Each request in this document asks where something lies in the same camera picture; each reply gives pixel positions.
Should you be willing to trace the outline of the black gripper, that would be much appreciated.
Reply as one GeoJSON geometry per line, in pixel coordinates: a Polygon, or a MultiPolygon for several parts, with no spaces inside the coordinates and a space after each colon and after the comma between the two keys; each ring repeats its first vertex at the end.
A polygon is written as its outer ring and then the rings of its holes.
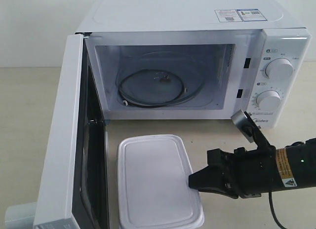
{"type": "Polygon", "coordinates": [[[207,167],[189,176],[191,189],[234,199],[280,191],[276,148],[273,146],[252,151],[238,148],[233,153],[208,150],[207,164],[207,167]]]}

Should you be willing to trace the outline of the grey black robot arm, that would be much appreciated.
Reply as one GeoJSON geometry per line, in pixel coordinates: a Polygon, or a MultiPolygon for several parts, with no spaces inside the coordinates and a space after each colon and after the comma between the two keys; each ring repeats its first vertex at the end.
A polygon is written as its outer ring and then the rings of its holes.
{"type": "Polygon", "coordinates": [[[189,187],[233,199],[260,197],[263,193],[296,190],[316,185],[316,141],[296,142],[276,149],[232,153],[207,151],[207,166],[189,176],[189,187]]]}

